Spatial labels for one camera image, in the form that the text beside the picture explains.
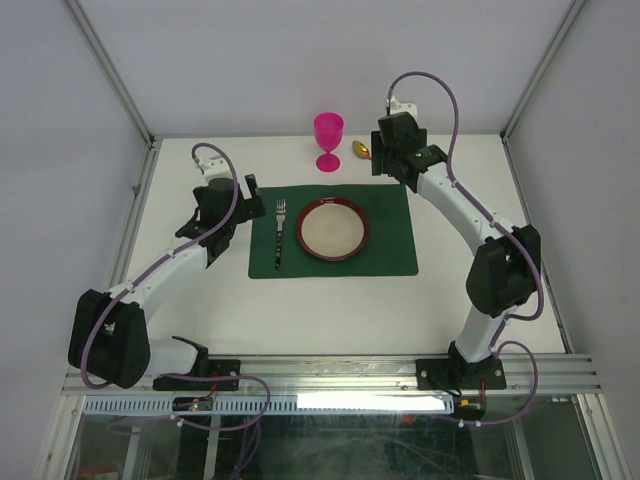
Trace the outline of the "gold bowl spoon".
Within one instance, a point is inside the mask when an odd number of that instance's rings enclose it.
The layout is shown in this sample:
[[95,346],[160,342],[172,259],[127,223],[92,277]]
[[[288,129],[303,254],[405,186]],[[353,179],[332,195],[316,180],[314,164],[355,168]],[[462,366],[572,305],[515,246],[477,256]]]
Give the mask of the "gold bowl spoon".
[[372,158],[370,149],[362,142],[354,140],[351,144],[354,154],[363,160],[370,160]]

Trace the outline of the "silver fork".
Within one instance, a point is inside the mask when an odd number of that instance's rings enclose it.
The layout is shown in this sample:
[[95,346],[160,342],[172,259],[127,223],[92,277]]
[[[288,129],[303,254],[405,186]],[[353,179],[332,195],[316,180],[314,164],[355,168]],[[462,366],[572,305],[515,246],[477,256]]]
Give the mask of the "silver fork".
[[276,246],[275,246],[275,269],[281,268],[283,229],[286,220],[286,200],[278,199],[276,202]]

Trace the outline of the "green placemat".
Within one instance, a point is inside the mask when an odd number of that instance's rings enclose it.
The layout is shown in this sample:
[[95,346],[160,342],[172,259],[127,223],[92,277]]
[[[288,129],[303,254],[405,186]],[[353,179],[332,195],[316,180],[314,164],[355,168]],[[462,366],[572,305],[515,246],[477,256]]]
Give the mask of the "green placemat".
[[[251,279],[413,276],[419,272],[406,189],[400,185],[299,185],[261,190],[266,215],[252,225],[248,275]],[[361,252],[341,261],[320,259],[297,239],[298,218],[325,198],[361,208],[369,234]],[[281,267],[275,267],[276,201],[286,203]]]

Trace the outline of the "pink plastic goblet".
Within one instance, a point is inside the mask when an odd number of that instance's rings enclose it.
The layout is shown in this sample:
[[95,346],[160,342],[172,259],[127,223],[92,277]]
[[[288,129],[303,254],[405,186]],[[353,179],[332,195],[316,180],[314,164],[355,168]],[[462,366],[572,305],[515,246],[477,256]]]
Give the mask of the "pink plastic goblet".
[[323,112],[314,119],[314,135],[323,153],[316,160],[316,167],[331,173],[340,167],[340,159],[334,153],[343,138],[344,120],[337,113]]

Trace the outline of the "red rimmed cream plate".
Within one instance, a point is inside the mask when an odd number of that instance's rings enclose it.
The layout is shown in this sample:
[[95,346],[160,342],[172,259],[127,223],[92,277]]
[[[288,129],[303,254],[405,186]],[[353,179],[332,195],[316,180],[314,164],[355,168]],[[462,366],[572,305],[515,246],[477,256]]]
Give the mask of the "red rimmed cream plate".
[[314,200],[296,220],[296,239],[317,259],[341,262],[358,255],[367,245],[370,222],[354,201],[342,197]]

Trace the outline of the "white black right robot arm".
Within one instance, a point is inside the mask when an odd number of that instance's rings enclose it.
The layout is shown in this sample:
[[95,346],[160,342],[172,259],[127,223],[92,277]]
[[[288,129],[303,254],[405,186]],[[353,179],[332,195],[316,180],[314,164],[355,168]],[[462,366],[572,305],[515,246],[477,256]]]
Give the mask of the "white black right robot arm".
[[457,180],[447,154],[427,143],[427,131],[408,112],[386,115],[371,133],[372,174],[386,174],[433,205],[473,254],[465,288],[471,310],[450,348],[448,378],[469,387],[483,374],[508,318],[540,286],[541,239],[531,225],[500,224]]

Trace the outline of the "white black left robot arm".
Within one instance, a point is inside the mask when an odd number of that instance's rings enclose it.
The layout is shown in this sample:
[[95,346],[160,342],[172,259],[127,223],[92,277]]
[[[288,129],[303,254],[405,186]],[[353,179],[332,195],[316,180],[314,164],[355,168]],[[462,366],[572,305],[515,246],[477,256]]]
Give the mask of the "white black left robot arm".
[[229,247],[238,225],[265,215],[254,175],[238,183],[214,178],[194,189],[197,206],[161,256],[136,278],[106,292],[87,290],[78,300],[68,362],[104,386],[134,386],[145,375],[172,376],[198,388],[213,374],[206,347],[182,336],[152,340],[147,326],[169,296],[205,271]]

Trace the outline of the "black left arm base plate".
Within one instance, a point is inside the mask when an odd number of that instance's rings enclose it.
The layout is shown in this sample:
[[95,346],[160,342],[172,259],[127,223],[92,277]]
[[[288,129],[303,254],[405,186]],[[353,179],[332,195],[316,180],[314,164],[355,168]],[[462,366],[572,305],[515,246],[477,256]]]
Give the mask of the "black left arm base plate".
[[241,373],[241,360],[236,358],[209,358],[207,364],[188,373],[196,380],[177,379],[169,375],[157,377],[153,383],[154,391],[174,392],[236,392],[239,390],[237,376]]

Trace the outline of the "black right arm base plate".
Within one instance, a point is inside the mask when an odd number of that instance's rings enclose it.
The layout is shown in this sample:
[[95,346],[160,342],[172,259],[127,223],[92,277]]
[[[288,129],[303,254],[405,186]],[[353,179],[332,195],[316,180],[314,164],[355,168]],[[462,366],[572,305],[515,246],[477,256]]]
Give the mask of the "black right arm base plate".
[[502,362],[490,356],[477,363],[454,358],[418,359],[415,361],[417,388],[420,391],[441,390],[460,395],[462,391],[505,390],[506,377]]

